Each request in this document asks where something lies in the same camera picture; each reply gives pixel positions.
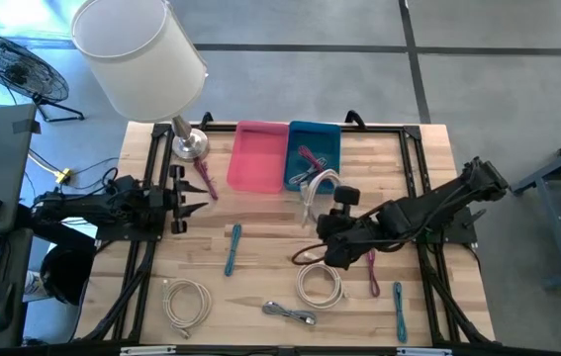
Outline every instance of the lamp base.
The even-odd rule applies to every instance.
[[[192,129],[189,138],[176,136],[172,141],[172,152],[188,162],[195,158],[204,158],[209,150],[208,137],[198,129]]]

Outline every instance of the electric fan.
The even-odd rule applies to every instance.
[[[79,111],[58,105],[69,96],[69,87],[60,73],[21,45],[0,37],[0,84],[31,98],[46,122],[84,120]],[[50,105],[77,116],[50,119],[41,108]]]

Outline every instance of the white lampshade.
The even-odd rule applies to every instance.
[[[89,0],[71,37],[115,110],[169,121],[201,94],[206,65],[165,0]]]

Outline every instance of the gray floor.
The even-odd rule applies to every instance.
[[[66,24],[79,2],[42,1],[54,16],[0,27],[0,34],[67,39]],[[198,44],[405,44],[396,0],[172,2]],[[409,0],[409,5],[418,45],[561,47],[561,0]],[[0,15],[5,23],[16,21],[10,12]],[[88,121],[44,124],[33,148],[55,165],[71,168],[116,156],[125,122],[79,53],[35,52],[65,76],[71,89],[65,104],[83,110]],[[332,122],[354,109],[369,122],[419,122],[406,54],[202,55],[210,77],[200,100],[186,113],[193,120],[212,111],[220,121]],[[480,155],[515,181],[552,159],[561,146],[561,56],[420,55],[420,63],[431,121],[447,124],[458,165]],[[0,104],[11,104],[2,88]],[[90,183],[104,169],[89,172],[79,184]],[[39,167],[29,165],[28,172],[37,193],[52,188],[52,179]],[[34,196],[28,185],[23,192],[28,200]],[[498,340],[561,350],[561,291],[541,288],[543,278],[561,273],[561,261],[533,193],[484,205],[488,212],[477,222],[483,278]],[[46,249],[44,243],[36,244],[33,267]],[[63,341],[74,322],[72,312],[54,301],[31,305],[26,333]]]

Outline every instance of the wooden tabletop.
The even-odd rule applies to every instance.
[[[152,125],[130,123],[120,154],[120,176],[143,176]],[[421,126],[431,186],[437,187],[454,177],[456,169],[447,129],[444,125]],[[396,346],[395,304],[392,284],[403,285],[403,308],[408,327],[408,344],[429,345],[427,316],[416,249],[408,244],[396,253],[378,253],[375,274],[381,296],[369,292],[365,259],[348,271],[339,270],[348,298],[332,309],[316,311],[318,324],[306,326],[278,315],[267,315],[261,306],[275,301],[286,308],[308,310],[297,296],[295,278],[299,267],[290,257],[300,248],[318,243],[315,227],[301,228],[302,203],[299,193],[278,195],[237,192],[227,183],[234,133],[208,133],[211,152],[206,158],[214,178],[219,200],[207,194],[186,194],[188,203],[210,202],[188,220],[188,232],[180,235],[164,231],[152,267],[141,343],[147,344],[230,344],[230,345],[305,345],[305,346]],[[157,154],[154,182],[163,144]],[[416,182],[418,165],[411,149]],[[204,187],[198,173],[186,164],[191,184]],[[361,190],[362,212],[386,200],[407,195],[398,138],[388,133],[343,133],[341,140],[341,178]],[[322,212],[330,208],[331,197],[316,198]],[[234,223],[241,223],[234,274],[224,275]],[[76,337],[91,331],[120,294],[129,244],[115,242],[97,255],[86,291]],[[452,294],[479,330],[493,339],[493,329],[476,260],[461,246],[445,247]],[[306,282],[307,294],[325,297],[331,282],[324,274],[313,273]],[[185,340],[169,328],[162,311],[163,281],[187,278],[203,284],[213,299],[210,315],[192,328]],[[135,300],[129,303],[127,327],[130,330]],[[198,301],[192,292],[182,292],[173,302],[175,312],[192,316]],[[444,309],[437,302],[441,330],[447,335]]]

